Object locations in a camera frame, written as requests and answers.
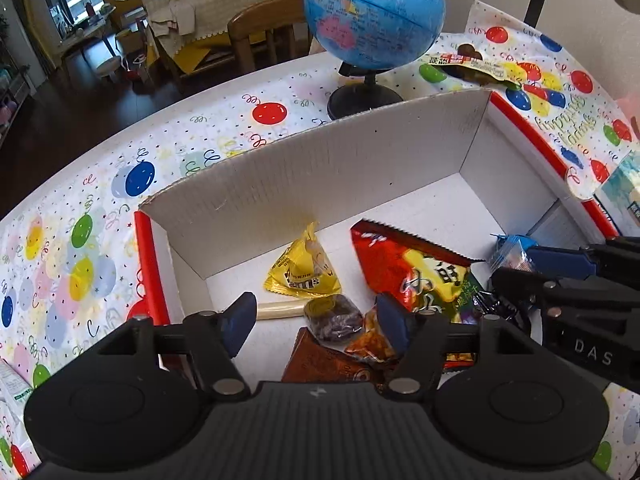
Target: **globe base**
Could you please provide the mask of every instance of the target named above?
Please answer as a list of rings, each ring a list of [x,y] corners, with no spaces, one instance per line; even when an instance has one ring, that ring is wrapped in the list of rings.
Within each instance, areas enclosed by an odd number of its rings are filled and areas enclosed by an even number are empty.
[[[329,97],[326,111],[329,117],[336,120],[401,101],[402,98],[391,88],[365,82],[338,88]]]

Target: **dark wooden floor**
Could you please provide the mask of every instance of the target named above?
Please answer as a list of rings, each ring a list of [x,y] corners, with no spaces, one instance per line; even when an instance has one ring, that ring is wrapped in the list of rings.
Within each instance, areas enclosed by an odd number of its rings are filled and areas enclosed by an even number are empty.
[[[0,148],[0,218],[57,171],[123,128],[239,75],[232,62],[188,78],[180,94],[159,67],[151,91],[124,78],[117,84],[99,81],[94,69],[108,57],[102,42],[93,44],[86,50],[88,63],[79,54],[68,60],[71,86],[57,70],[25,102]]]

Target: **pink landmass on globe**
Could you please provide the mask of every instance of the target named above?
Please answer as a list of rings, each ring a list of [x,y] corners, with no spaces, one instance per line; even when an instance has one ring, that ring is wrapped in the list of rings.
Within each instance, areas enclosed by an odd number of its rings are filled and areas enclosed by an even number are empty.
[[[318,34],[334,40],[345,50],[356,46],[356,39],[351,27],[347,23],[341,23],[338,16],[329,16],[318,21]]]

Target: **globe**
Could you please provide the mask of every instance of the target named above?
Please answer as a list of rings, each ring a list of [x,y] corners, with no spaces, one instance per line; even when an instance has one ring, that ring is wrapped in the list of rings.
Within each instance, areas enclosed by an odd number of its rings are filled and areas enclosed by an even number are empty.
[[[367,70],[409,63],[436,40],[444,0],[305,0],[311,33],[335,57]]]

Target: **stool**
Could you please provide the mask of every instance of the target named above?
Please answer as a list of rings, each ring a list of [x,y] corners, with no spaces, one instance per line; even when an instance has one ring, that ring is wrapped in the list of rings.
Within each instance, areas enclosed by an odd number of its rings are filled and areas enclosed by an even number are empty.
[[[107,61],[98,65],[98,68],[95,69],[95,73],[97,73],[100,79],[108,77],[111,82],[115,83],[117,82],[116,70],[121,66],[122,59],[120,56],[110,57]]]

